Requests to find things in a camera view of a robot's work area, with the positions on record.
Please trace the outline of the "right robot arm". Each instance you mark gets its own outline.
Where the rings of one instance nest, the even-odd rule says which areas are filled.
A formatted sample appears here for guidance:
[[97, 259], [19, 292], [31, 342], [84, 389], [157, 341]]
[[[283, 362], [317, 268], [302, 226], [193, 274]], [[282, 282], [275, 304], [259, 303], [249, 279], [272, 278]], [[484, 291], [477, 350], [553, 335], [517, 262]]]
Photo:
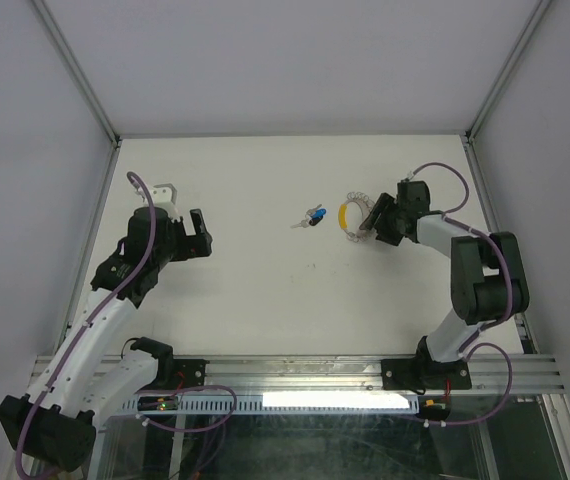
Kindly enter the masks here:
[[391, 246], [408, 239], [450, 262], [451, 311], [419, 340], [412, 357], [382, 361], [384, 389], [416, 394], [470, 389], [472, 344], [530, 303], [516, 236], [485, 233], [432, 209], [427, 184], [409, 180], [398, 183], [396, 195], [381, 194], [359, 229]]

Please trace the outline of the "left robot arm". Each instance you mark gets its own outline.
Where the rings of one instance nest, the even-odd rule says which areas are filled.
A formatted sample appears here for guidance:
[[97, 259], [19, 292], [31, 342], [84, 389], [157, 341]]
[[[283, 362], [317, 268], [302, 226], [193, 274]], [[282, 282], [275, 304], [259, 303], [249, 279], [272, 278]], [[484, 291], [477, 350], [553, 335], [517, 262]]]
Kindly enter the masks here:
[[177, 386], [170, 345], [141, 337], [117, 366], [93, 379], [104, 352], [157, 285], [171, 262], [208, 257], [212, 237], [202, 213], [190, 212], [194, 234], [183, 220], [156, 207], [138, 208], [127, 234], [102, 262], [78, 323], [38, 380], [21, 397], [0, 403], [0, 423], [16, 456], [30, 456], [56, 471], [73, 472], [90, 456], [100, 426], [136, 391]]

